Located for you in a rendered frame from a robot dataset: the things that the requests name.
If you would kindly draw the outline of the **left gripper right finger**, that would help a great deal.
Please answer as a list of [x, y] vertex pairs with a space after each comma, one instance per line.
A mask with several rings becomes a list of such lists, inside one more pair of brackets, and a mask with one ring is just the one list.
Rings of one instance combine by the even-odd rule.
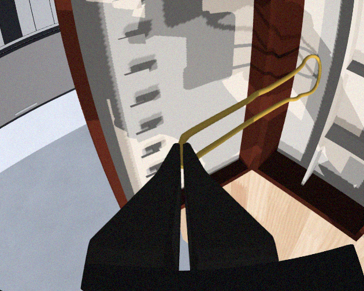
[[273, 236], [207, 173], [190, 143], [183, 172], [190, 270], [279, 261]]

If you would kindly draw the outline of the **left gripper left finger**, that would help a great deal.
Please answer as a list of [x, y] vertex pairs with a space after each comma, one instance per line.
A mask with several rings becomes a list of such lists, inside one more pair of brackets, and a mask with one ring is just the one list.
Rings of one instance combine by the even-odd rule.
[[180, 225], [180, 144], [174, 143], [156, 174], [90, 239], [84, 265], [179, 271]]

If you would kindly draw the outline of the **gold chain necklace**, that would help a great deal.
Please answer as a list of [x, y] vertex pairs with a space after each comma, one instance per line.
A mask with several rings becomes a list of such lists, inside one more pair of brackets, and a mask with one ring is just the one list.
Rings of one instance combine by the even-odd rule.
[[288, 79], [290, 79], [291, 77], [296, 75], [305, 66], [306, 61], [308, 59], [310, 59], [310, 58], [315, 58], [318, 61], [318, 77], [317, 77], [316, 84], [315, 84], [315, 86], [313, 87], [313, 89], [311, 91], [299, 94], [298, 96], [296, 96], [294, 98], [283, 99], [283, 100], [279, 101], [278, 103], [276, 103], [276, 104], [270, 106], [269, 108], [265, 109], [264, 111], [258, 113], [257, 115], [251, 117], [250, 119], [243, 122], [242, 124], [240, 124], [236, 128], [232, 129], [227, 134], [220, 137], [218, 140], [214, 141], [213, 143], [209, 144], [207, 147], [205, 147], [202, 150], [200, 150], [199, 152], [197, 152], [196, 155], [197, 155], [198, 159], [200, 159], [202, 156], [204, 156], [205, 154], [207, 154], [211, 150], [218, 147], [223, 142], [227, 141], [229, 138], [231, 138], [232, 136], [234, 136], [235, 134], [240, 132], [245, 127], [249, 126], [250, 124], [252, 124], [256, 120], [260, 119], [261, 117], [263, 117], [264, 115], [266, 115], [269, 112], [273, 111], [274, 109], [280, 107], [281, 105], [283, 105], [283, 104], [285, 104], [287, 102], [294, 102], [294, 101], [299, 100], [301, 97], [311, 95], [317, 89], [317, 87], [319, 85], [319, 82], [320, 82], [320, 79], [321, 79], [321, 72], [322, 72], [322, 66], [321, 66], [320, 58], [318, 56], [314, 55], [314, 54], [310, 54], [310, 55], [306, 56], [304, 58], [304, 60], [302, 61], [302, 63], [294, 71], [292, 71], [290, 74], [286, 75], [282, 79], [279, 79], [275, 83], [273, 83], [273, 84], [271, 84], [271, 85], [269, 85], [269, 86], [267, 86], [267, 87], [265, 87], [263, 89], [260, 89], [260, 90], [257, 90], [255, 92], [253, 92], [249, 97], [243, 99], [242, 101], [236, 103], [235, 105], [221, 111], [220, 113], [208, 118], [207, 120], [201, 122], [200, 124], [197, 124], [196, 126], [192, 127], [191, 129], [187, 130], [186, 132], [184, 132], [180, 136], [180, 139], [179, 139], [179, 142], [178, 142], [180, 144], [181, 169], [183, 169], [183, 144], [185, 144], [187, 142], [187, 140], [191, 136], [193, 136], [194, 134], [196, 134], [196, 133], [200, 132], [201, 130], [207, 128], [208, 126], [212, 125], [213, 123], [219, 121], [220, 119], [228, 116], [229, 114], [233, 113], [234, 111], [242, 108], [243, 106], [249, 104], [256, 97], [258, 97], [258, 96], [260, 96], [262, 94], [265, 94], [265, 93], [271, 91], [272, 89], [276, 88], [280, 84], [284, 83], [285, 81], [287, 81]]

